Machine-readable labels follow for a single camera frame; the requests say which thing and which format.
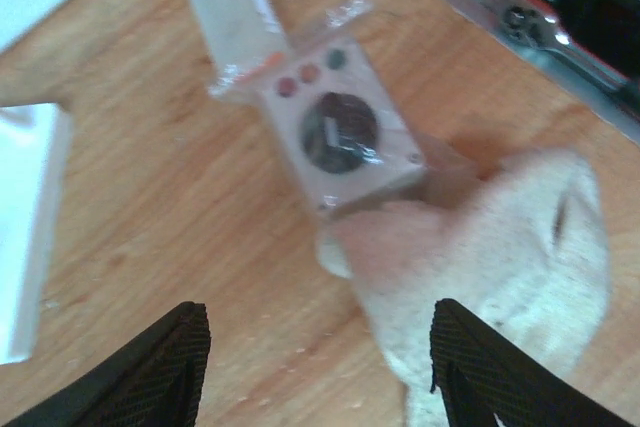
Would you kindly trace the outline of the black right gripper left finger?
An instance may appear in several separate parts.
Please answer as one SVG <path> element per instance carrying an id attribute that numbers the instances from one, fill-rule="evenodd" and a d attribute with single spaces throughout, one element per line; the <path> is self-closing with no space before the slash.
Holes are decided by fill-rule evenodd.
<path id="1" fill-rule="evenodd" d="M 193 426 L 210 353 L 206 306 L 183 302 L 9 426 Z"/>

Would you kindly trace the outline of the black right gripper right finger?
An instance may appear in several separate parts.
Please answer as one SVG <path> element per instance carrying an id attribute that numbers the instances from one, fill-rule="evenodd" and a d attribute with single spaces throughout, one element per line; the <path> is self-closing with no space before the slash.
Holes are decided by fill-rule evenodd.
<path id="1" fill-rule="evenodd" d="M 432 388 L 451 426 L 627 426 L 453 299 L 436 302 Z"/>

